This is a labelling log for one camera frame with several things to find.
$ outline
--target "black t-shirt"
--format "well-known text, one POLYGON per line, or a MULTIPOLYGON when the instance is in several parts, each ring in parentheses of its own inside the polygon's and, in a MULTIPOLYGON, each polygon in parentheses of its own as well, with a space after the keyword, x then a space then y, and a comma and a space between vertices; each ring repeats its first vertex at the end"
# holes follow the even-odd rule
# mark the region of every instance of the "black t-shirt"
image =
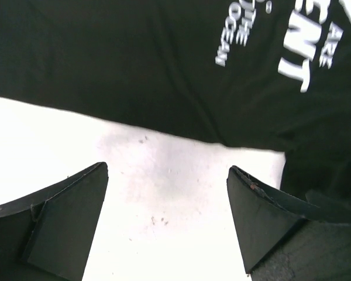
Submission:
POLYGON ((351 0, 0 0, 0 96, 283 151, 283 189, 351 201, 351 0))

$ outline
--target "white floor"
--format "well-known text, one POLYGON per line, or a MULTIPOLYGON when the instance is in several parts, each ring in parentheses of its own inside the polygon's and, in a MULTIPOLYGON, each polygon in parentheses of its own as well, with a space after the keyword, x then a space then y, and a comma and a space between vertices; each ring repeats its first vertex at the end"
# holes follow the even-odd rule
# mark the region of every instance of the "white floor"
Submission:
POLYGON ((0 204, 106 161, 109 186, 84 281, 249 280, 226 178, 278 187, 284 156, 227 149, 0 99, 0 204))

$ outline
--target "t-shirt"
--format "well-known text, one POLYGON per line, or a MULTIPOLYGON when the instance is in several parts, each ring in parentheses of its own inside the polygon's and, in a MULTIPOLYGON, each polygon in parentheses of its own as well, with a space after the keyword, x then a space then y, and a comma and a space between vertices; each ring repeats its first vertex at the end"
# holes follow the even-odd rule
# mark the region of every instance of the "t-shirt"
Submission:
POLYGON ((283 190, 351 201, 351 0, 0 0, 0 97, 286 152, 283 190))

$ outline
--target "floor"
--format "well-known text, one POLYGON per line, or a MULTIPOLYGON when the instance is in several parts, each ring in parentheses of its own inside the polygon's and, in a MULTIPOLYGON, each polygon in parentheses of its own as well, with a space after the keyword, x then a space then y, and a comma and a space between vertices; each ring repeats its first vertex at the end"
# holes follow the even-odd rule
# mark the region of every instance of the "floor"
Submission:
POLYGON ((0 204, 106 161, 83 281, 250 280, 230 211, 232 165, 278 187, 281 153, 227 149, 0 99, 0 204))

